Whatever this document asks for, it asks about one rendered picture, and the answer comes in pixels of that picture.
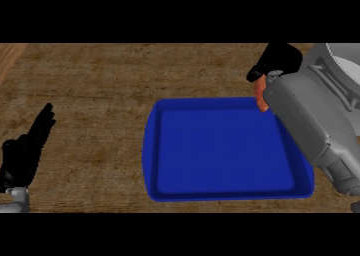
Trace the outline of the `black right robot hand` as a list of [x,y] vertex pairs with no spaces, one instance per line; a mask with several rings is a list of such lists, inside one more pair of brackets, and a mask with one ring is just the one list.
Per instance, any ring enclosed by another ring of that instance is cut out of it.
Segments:
[[247,80],[255,82],[263,75],[276,70],[283,74],[295,73],[300,70],[301,62],[301,51],[288,43],[272,42],[247,74]]

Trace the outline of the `orange sweet potato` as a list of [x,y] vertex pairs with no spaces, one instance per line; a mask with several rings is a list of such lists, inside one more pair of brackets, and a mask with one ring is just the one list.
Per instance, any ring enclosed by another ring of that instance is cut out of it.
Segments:
[[255,102],[260,112],[266,112],[269,110],[269,105],[264,101],[263,93],[266,90],[266,75],[261,75],[261,77],[254,82],[254,96],[255,96]]

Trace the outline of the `blue rectangular tray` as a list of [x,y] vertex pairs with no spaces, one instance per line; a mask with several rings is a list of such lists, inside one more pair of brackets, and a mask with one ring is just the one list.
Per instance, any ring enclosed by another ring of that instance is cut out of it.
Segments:
[[298,199],[314,192],[313,167],[251,97],[158,100],[142,167],[158,202]]

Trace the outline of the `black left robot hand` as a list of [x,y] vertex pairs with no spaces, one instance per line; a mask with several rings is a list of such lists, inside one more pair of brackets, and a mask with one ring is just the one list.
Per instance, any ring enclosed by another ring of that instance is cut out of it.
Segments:
[[0,193],[16,187],[28,187],[32,183],[41,151],[56,124],[53,105],[43,107],[32,122],[29,131],[18,139],[3,142],[3,161],[0,167]]

